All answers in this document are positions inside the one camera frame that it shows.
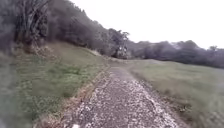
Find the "sky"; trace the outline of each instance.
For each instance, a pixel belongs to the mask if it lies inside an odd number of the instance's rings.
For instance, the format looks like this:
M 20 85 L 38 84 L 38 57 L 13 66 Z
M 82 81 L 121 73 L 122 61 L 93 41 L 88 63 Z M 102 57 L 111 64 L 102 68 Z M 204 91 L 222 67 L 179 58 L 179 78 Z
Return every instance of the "sky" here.
M 224 48 L 224 0 L 71 0 L 105 28 L 138 41 Z

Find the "hillside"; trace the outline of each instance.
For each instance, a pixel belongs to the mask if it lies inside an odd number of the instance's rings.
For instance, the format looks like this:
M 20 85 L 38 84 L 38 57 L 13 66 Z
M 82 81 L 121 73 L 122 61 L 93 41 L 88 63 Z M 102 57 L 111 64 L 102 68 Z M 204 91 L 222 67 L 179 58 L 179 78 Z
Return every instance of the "hillside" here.
M 1 56 L 1 128 L 30 128 L 42 114 L 57 115 L 61 102 L 106 66 L 102 57 L 85 48 L 61 42 L 48 48 L 51 53 L 45 57 L 21 50 L 14 58 Z

